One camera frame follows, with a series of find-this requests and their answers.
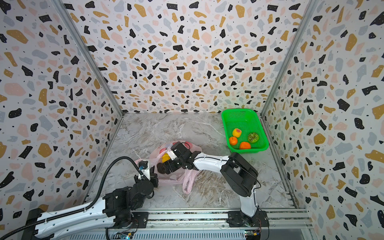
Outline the green plastic basket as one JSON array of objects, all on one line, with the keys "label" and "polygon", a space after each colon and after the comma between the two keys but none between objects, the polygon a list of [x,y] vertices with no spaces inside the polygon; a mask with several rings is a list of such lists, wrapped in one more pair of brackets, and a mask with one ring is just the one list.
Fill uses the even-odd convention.
[{"label": "green plastic basket", "polygon": [[[269,141],[266,133],[263,129],[260,118],[255,111],[250,109],[228,109],[222,112],[222,121],[227,145],[232,153],[253,154],[263,152],[269,148]],[[229,138],[233,137],[232,132],[236,128],[242,131],[242,135],[238,138],[238,144],[231,146]],[[251,149],[240,150],[240,143],[248,142],[248,135],[253,132],[259,134],[259,141],[251,144]]]}]

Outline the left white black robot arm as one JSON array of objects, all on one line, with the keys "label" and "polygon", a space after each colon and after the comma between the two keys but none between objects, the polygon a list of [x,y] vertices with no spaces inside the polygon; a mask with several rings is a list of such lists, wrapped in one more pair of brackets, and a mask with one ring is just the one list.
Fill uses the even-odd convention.
[{"label": "left white black robot arm", "polygon": [[58,240],[96,228],[145,228],[148,213],[136,210],[154,196],[154,189],[159,185],[158,175],[150,174],[149,180],[135,181],[131,187],[116,189],[99,198],[89,209],[84,204],[67,211],[44,213],[41,209],[31,210],[22,239]]}]

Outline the yellow red peach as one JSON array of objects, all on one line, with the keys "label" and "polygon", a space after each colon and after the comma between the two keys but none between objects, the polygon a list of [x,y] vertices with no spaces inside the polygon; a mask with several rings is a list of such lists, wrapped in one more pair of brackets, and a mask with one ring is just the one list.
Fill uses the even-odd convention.
[{"label": "yellow red peach", "polygon": [[239,138],[242,135],[242,131],[238,128],[234,129],[232,132],[233,137]]}]

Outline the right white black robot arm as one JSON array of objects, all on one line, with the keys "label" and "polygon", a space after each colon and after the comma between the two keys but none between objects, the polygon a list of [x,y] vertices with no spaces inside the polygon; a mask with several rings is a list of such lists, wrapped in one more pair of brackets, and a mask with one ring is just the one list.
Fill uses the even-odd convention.
[{"label": "right white black robot arm", "polygon": [[158,172],[171,174],[178,169],[194,171],[211,171],[221,174],[231,189],[239,196],[240,211],[228,213],[227,223],[230,227],[255,227],[261,220],[257,217],[260,212],[256,200],[258,172],[240,154],[232,153],[229,156],[207,155],[200,151],[191,151],[183,143],[175,143],[165,161],[158,164]]}]

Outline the small orange tangerine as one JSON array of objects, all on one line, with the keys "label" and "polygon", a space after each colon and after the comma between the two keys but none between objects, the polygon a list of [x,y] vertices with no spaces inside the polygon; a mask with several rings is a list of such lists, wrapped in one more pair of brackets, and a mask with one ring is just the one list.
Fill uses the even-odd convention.
[{"label": "small orange tangerine", "polygon": [[229,138],[229,143],[230,143],[231,146],[235,146],[235,145],[237,145],[237,144],[238,144],[238,138],[236,138],[236,137],[230,137],[230,138]]}]

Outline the green lime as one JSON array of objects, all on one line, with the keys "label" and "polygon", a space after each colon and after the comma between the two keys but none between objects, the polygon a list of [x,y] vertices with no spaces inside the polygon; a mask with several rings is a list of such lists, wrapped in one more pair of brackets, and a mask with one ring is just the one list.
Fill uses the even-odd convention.
[{"label": "green lime", "polygon": [[250,144],[254,144],[254,143],[258,142],[259,139],[260,139],[260,136],[259,136],[258,133],[253,132],[253,133],[250,133],[250,134],[248,135],[248,142],[249,142]]}]

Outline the yellow lemon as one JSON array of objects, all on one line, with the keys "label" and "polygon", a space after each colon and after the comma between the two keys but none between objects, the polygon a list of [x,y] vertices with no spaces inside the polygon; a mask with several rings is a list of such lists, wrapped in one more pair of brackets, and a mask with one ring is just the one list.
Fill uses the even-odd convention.
[{"label": "yellow lemon", "polygon": [[162,156],[162,163],[165,163],[167,161],[169,161],[171,159],[171,157],[165,153],[163,156]]}]

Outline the dark avocado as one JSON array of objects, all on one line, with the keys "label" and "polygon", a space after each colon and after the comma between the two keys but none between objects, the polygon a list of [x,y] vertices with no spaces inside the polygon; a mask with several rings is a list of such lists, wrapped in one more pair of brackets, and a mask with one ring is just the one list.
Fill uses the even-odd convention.
[{"label": "dark avocado", "polygon": [[164,168],[163,164],[158,164],[157,165],[157,169],[158,169],[158,172],[160,174],[165,174],[166,173],[166,169]]}]

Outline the pink plastic bag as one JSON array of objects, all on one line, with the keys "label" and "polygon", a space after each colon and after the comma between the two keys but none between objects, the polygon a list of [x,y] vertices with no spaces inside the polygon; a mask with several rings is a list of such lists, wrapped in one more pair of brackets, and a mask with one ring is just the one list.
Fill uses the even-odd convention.
[{"label": "pink plastic bag", "polygon": [[157,169],[157,165],[162,164],[162,156],[168,151],[170,151],[171,147],[176,142],[177,141],[172,141],[172,142],[168,142],[161,145],[150,154],[150,157],[148,159],[139,159],[139,160],[136,160],[135,163],[138,166],[138,163],[140,161],[149,161],[150,167],[153,169],[153,171],[151,170],[151,173],[158,175],[159,186],[172,186],[172,185],[182,184],[183,192],[185,194],[190,194],[192,191],[194,182],[201,171],[185,170],[183,168],[180,168],[177,171],[168,175],[168,174],[160,174]]}]

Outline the orange fruit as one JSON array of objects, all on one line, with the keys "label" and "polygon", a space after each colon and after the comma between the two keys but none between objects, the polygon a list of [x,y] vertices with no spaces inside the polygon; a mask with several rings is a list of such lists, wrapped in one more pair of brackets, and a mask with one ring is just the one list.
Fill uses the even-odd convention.
[{"label": "orange fruit", "polygon": [[251,149],[251,147],[252,147],[251,144],[248,142],[242,142],[239,145],[240,150],[248,150],[248,149]]}]

